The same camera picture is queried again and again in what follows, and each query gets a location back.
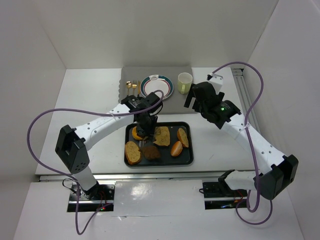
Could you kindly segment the metal food tongs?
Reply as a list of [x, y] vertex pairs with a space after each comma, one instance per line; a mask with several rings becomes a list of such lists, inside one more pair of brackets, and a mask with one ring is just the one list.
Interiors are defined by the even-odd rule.
[[160, 134], [160, 131], [155, 130], [153, 135], [145, 137], [143, 140], [140, 140], [138, 146], [141, 148], [141, 147], [143, 147], [145, 144], [147, 144], [149, 142], [153, 143], [156, 140], [156, 137], [159, 134]]

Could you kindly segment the small seeded bread slice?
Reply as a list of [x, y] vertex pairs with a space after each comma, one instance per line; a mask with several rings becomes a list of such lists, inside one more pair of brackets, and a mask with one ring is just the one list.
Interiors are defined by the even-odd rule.
[[189, 140], [186, 131], [183, 128], [177, 130], [177, 138], [184, 148], [189, 148]]

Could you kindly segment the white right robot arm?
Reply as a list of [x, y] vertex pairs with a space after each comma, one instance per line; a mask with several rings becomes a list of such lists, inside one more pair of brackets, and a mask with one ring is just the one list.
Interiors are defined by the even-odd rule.
[[219, 182], [231, 190], [258, 191], [273, 200], [295, 178], [299, 161], [273, 147], [249, 123], [241, 110], [231, 101], [223, 100], [224, 93], [216, 93], [208, 81], [192, 84], [184, 107], [192, 107], [208, 122], [229, 134], [251, 155], [255, 156], [257, 171], [229, 170]]

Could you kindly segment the dark brown chocolate bread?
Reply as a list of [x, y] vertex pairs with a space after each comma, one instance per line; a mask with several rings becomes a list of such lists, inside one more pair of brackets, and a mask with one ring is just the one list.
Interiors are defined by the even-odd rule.
[[144, 146], [142, 148], [142, 153], [144, 158], [148, 161], [158, 160], [161, 158], [159, 149], [154, 145]]

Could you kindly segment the oval seeded bread slice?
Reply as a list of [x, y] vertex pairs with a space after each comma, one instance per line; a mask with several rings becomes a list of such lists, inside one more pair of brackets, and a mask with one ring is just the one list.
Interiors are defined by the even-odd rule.
[[142, 153], [140, 151], [140, 148], [133, 141], [128, 141], [125, 144], [124, 152], [129, 165], [138, 164], [142, 160]]

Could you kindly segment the orange bread roll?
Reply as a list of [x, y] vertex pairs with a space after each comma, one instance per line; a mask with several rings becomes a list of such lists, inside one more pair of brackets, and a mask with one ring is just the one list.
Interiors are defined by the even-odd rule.
[[172, 157], [177, 157], [181, 154], [183, 150], [183, 145], [181, 141], [177, 141], [171, 148], [170, 155]]

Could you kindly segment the pale green mug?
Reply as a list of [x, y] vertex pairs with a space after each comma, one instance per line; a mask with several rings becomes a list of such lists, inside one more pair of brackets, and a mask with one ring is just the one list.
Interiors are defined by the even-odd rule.
[[180, 94], [187, 94], [193, 83], [193, 76], [190, 73], [183, 72], [178, 75], [177, 85]]

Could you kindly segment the grey placemat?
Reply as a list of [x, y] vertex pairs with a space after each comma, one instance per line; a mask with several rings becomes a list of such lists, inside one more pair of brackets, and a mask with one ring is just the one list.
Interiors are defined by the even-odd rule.
[[173, 87], [172, 94], [163, 100], [163, 108], [161, 114], [191, 114], [194, 111], [184, 107], [186, 100], [185, 94], [180, 94], [178, 91], [178, 75], [181, 73], [192, 74], [192, 68], [189, 65], [186, 66], [161, 66], [161, 67], [137, 67], [137, 66], [126, 66], [121, 69], [121, 77], [119, 80], [118, 89], [118, 100], [121, 101], [127, 96], [127, 93], [138, 94], [138, 91], [128, 90], [126, 82], [139, 81], [142, 82], [144, 79], [152, 75], [164, 76], [171, 81], [170, 86]]

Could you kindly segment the black rectangular tray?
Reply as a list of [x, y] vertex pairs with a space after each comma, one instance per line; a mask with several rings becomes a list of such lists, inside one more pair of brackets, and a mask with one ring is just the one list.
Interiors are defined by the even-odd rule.
[[[126, 157], [124, 157], [124, 163], [131, 168], [138, 167], [163, 167], [163, 166], [187, 166], [190, 165], [194, 160], [194, 153], [192, 147], [192, 138], [190, 126], [184, 121], [172, 121], [172, 122], [158, 122], [158, 127], [166, 126], [170, 132], [170, 145], [169, 146], [158, 146], [153, 142], [148, 142], [144, 146], [156, 146], [160, 151], [161, 158], [156, 160], [147, 160], [142, 154], [142, 159], [138, 164], [130, 165]], [[177, 157], [171, 156], [172, 146], [178, 141], [177, 131], [179, 128], [183, 128], [187, 134], [189, 148], [183, 148], [181, 154]]]

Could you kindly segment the white plate teal rim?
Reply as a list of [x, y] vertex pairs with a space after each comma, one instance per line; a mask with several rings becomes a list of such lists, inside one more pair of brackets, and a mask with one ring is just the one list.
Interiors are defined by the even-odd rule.
[[154, 74], [147, 76], [140, 84], [140, 95], [146, 97], [154, 91], [162, 91], [163, 100], [166, 100], [173, 94], [174, 85], [164, 75]]

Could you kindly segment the aluminium rail right side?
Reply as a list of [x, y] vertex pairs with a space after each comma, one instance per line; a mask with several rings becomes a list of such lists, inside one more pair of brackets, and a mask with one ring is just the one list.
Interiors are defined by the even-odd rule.
[[[243, 115], [247, 113], [250, 105], [254, 101], [254, 96], [249, 94], [249, 85], [245, 82], [244, 73], [242, 68], [231, 68], [231, 72], [234, 78], [234, 84], [237, 90], [239, 101], [235, 105], [241, 109]], [[252, 109], [249, 114], [248, 122], [259, 132], [269, 143], [277, 144], [277, 137], [272, 132], [268, 132], [271, 128], [269, 125], [263, 125], [264, 119], [258, 116], [258, 108]], [[232, 169], [238, 171], [253, 171], [254, 163], [252, 154], [250, 151], [243, 149], [243, 147], [233, 140], [232, 146], [234, 147], [235, 154], [238, 159], [235, 163], [231, 164]]]

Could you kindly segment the aluminium rail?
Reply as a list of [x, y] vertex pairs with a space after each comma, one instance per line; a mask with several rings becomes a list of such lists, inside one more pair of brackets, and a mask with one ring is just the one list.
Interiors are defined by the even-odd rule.
[[97, 181], [116, 180], [171, 180], [171, 179], [217, 179], [225, 171], [196, 171], [196, 172], [164, 172], [164, 173], [124, 173], [124, 174], [95, 174]]
[[[254, 96], [249, 94], [249, 85], [245, 82], [244, 73], [242, 68], [231, 68], [231, 72], [234, 78], [234, 84], [237, 90], [239, 101], [235, 105], [241, 109], [243, 115], [247, 113], [250, 105], [254, 101]], [[248, 122], [259, 132], [269, 143], [277, 144], [277, 137], [272, 132], [268, 132], [271, 128], [269, 125], [263, 125], [264, 119], [258, 116], [258, 108], [252, 109], [249, 114]], [[253, 171], [254, 163], [252, 154], [250, 151], [243, 149], [243, 147], [233, 140], [232, 146], [234, 147], [235, 154], [238, 159], [235, 163], [231, 164], [232, 169], [238, 171]]]

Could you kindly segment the aluminium rail front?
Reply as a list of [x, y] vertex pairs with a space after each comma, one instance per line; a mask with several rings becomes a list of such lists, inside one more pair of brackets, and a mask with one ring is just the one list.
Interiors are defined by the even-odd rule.
[[116, 180], [171, 180], [171, 179], [217, 179], [225, 171], [196, 171], [196, 172], [164, 172], [164, 173], [124, 173], [124, 174], [95, 174], [97, 181]]

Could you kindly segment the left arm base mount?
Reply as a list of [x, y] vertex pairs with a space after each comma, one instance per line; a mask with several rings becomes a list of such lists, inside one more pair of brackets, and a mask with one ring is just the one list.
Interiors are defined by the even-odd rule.
[[69, 190], [67, 212], [75, 213], [78, 199], [79, 212], [112, 212], [114, 210], [115, 182], [101, 182], [96, 193], [86, 194], [81, 188], [79, 189], [75, 181], [71, 178], [65, 178], [62, 186]]

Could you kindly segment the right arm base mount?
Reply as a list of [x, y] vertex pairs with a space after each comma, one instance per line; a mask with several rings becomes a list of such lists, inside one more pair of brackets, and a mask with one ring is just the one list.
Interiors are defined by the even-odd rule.
[[198, 190], [204, 197], [205, 210], [246, 208], [248, 193], [246, 190], [230, 190], [222, 188], [218, 182], [203, 182]]

